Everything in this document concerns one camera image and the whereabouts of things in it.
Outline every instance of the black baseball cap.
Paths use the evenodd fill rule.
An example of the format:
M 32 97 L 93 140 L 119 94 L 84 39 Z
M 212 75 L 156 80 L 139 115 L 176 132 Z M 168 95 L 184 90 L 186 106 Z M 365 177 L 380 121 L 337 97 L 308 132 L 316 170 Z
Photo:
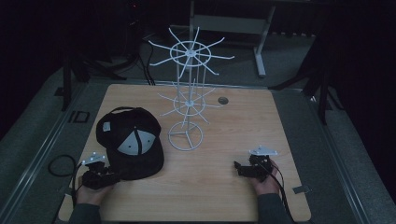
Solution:
M 123 180 L 157 174 L 163 168 L 158 120 L 141 107 L 118 107 L 96 125 L 96 139 L 106 148 L 110 171 Z

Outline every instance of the spinning display rack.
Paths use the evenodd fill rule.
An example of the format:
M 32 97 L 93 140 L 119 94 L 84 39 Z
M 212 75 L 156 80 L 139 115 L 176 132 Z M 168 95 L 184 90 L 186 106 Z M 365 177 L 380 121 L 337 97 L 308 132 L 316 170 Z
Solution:
M 157 45 L 151 41 L 149 41 L 149 43 L 158 48 L 169 49 L 170 57 L 158 63 L 151 63 L 150 65 L 157 66 L 169 61 L 174 61 L 177 65 L 177 81 L 173 82 L 173 86 L 177 89 L 177 96 L 175 98 L 169 98 L 160 94 L 159 95 L 166 100 L 172 101 L 174 105 L 173 110 L 162 114 L 162 116 L 177 112 L 184 117 L 181 122 L 176 123 L 169 130 L 168 137 L 170 143 L 173 147 L 179 150 L 188 151 L 196 149 L 198 146 L 200 146 L 204 138 L 203 130 L 198 124 L 191 122 L 191 117 L 199 116 L 206 123 L 209 123 L 202 115 L 202 112 L 207 106 L 221 107 L 221 105 L 207 105 L 205 102 L 205 96 L 215 89 L 212 88 L 212 90 L 204 92 L 206 71 L 209 71 L 216 76 L 219 75 L 219 73 L 215 73 L 213 70 L 211 70 L 207 66 L 207 63 L 212 58 L 230 60 L 233 57 L 212 55 L 210 47 L 219 44 L 224 38 L 218 42 L 206 46 L 196 41 L 199 34 L 199 28 L 197 29 L 194 40 L 192 41 L 180 41 L 171 29 L 169 29 L 169 32 L 177 41 L 177 43 L 172 48 Z M 192 79 L 193 70 L 195 70 L 194 79 Z M 187 83 L 187 86 L 181 86 L 180 79 L 185 73 L 189 74 L 189 82 Z M 180 136 L 187 139 L 187 144 L 181 144 L 180 141 L 177 141 Z

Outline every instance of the table surface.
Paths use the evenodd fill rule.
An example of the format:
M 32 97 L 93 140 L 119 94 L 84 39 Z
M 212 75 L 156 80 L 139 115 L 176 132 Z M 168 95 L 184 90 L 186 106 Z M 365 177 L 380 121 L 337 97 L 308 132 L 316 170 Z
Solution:
M 160 122 L 164 166 L 151 177 L 123 181 L 103 201 L 103 220 L 114 221 L 257 221 L 257 202 L 248 180 L 238 176 L 233 162 L 249 165 L 248 151 L 260 145 L 278 152 L 271 158 L 283 174 L 291 214 L 296 221 L 308 220 L 311 213 L 303 193 L 292 188 L 301 186 L 289 144 L 274 98 L 267 90 L 204 88 L 202 116 L 194 116 L 204 133 L 203 142 L 191 151 L 175 149 L 168 140 L 170 128 L 184 119 L 172 112 L 177 89 L 174 86 L 110 85 L 98 111 L 81 160 L 93 152 L 106 155 L 97 143 L 97 121 L 118 106 L 143 107 Z M 218 99 L 226 97 L 227 105 Z M 87 171 L 81 167 L 78 176 Z M 69 219 L 73 209 L 69 196 L 59 211 L 61 220 Z

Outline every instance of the gray floor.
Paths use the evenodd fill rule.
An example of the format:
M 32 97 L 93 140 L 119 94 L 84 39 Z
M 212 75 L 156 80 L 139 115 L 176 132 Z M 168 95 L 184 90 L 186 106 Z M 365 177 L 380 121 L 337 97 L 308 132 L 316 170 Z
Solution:
M 169 44 L 156 35 L 148 39 Z M 313 40 L 304 36 L 269 36 L 262 54 L 268 74 L 266 78 L 257 76 L 252 48 L 217 46 L 213 48 L 214 54 L 235 56 L 235 59 L 211 61 L 209 67 L 219 72 L 219 76 L 208 76 L 206 83 L 264 89 L 278 84 L 296 74 Z M 141 55 L 144 60 L 149 53 L 150 47 L 143 45 Z M 154 49 L 151 62 L 166 57 L 164 50 Z M 176 67 L 172 63 L 149 69 L 157 83 L 175 80 Z M 63 154 L 76 160 L 79 158 L 109 84 L 145 84 L 141 66 L 135 65 L 119 71 L 119 74 L 128 80 L 114 81 L 98 74 L 87 84 L 75 83 L 73 104 L 69 110 L 61 112 L 62 98 L 53 96 L 62 86 L 62 71 L 59 71 L 47 81 L 2 140 L 0 156 L 7 159 L 1 160 L 0 202 L 2 217 L 9 223 L 62 223 L 56 214 L 70 177 L 51 175 L 47 165 Z M 316 115 L 317 104 L 299 91 L 305 82 L 274 91 L 274 98 L 300 178 L 312 189 L 306 194 L 312 212 L 311 221 L 396 223 L 395 204 L 381 184 L 347 114 L 329 102 L 332 109 L 326 111 L 328 125 L 321 125 Z M 89 112 L 88 122 L 70 121 L 72 111 Z M 35 155 L 42 157 L 37 167 L 29 165 Z M 71 169 L 71 163 L 60 161 L 54 167 L 67 171 Z M 24 172 L 32 169 L 36 172 Z

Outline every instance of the hand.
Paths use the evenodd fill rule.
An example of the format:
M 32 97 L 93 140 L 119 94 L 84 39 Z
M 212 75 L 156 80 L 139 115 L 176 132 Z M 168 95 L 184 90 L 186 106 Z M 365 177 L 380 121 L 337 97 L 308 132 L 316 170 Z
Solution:
M 102 189 L 90 189 L 85 186 L 77 191 L 77 203 L 89 203 L 100 206 L 105 196 L 114 188 L 114 185 Z
M 275 166 L 275 168 L 272 171 L 272 175 L 276 176 L 277 165 L 272 160 L 271 160 L 271 163 L 273 164 L 273 166 Z M 269 175 L 262 182 L 260 182 L 257 178 L 249 178 L 249 181 L 250 181 L 251 185 L 253 186 L 253 188 L 256 190 L 257 196 L 262 195 L 262 194 L 269 194 L 269 193 L 279 194 L 279 185 Z

